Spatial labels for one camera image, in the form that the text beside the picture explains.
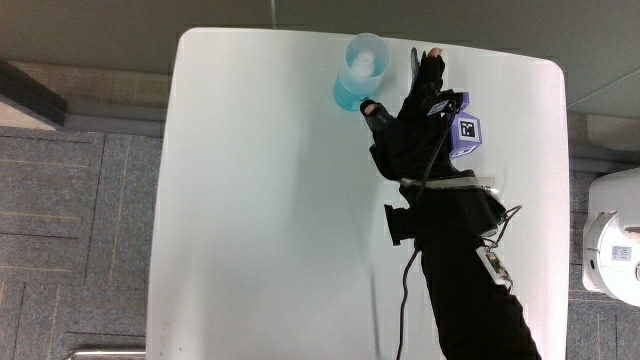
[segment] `white appliance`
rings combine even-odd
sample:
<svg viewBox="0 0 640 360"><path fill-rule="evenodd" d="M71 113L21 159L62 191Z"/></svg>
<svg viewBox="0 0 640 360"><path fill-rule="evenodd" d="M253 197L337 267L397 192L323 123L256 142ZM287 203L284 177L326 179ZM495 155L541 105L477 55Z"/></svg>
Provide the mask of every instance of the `white appliance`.
<svg viewBox="0 0 640 360"><path fill-rule="evenodd" d="M640 306L640 168L591 184L582 254L587 290Z"/></svg>

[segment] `blue liquid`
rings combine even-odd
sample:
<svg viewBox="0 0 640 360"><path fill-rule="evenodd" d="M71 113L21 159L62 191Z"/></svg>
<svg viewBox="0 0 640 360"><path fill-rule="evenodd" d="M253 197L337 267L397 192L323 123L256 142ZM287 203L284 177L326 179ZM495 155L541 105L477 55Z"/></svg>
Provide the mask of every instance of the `blue liquid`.
<svg viewBox="0 0 640 360"><path fill-rule="evenodd" d="M333 97L336 103L347 111L359 111L360 104L367 95L354 95L347 90L339 79L336 79L336 85L333 88Z"/></svg>

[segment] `white table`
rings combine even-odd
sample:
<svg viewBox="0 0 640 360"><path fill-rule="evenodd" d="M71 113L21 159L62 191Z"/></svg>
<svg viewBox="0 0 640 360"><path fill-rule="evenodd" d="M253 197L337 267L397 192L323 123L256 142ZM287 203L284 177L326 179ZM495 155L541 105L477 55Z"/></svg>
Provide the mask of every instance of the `white table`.
<svg viewBox="0 0 640 360"><path fill-rule="evenodd" d="M148 359L391 359L402 271L371 133L333 85L353 36L193 29L178 54L156 203ZM455 162L523 205L497 253L545 359L564 359L569 164L564 77L552 62L385 39L378 100L397 114L409 50L444 49L444 88L469 91L484 144ZM403 359L443 358L419 264Z"/></svg>

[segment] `black sleeve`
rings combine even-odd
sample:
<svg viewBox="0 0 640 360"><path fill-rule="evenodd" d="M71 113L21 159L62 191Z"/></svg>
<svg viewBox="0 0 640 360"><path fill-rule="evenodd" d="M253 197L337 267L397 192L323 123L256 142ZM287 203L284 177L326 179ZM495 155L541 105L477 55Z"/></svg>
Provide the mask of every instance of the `black sleeve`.
<svg viewBox="0 0 640 360"><path fill-rule="evenodd" d="M429 201L425 196L422 201ZM476 249L484 245L451 214L409 208L442 353L448 360L539 360L522 305L496 285Z"/></svg>

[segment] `clear plastic cup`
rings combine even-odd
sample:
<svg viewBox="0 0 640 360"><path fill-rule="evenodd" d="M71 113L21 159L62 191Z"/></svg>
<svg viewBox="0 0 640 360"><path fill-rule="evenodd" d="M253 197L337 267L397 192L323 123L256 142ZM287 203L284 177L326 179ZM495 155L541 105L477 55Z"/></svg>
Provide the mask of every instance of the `clear plastic cup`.
<svg viewBox="0 0 640 360"><path fill-rule="evenodd" d="M390 61L391 52L379 36L365 33L354 37L336 78L336 103L347 111L358 111L362 100L378 90Z"/></svg>

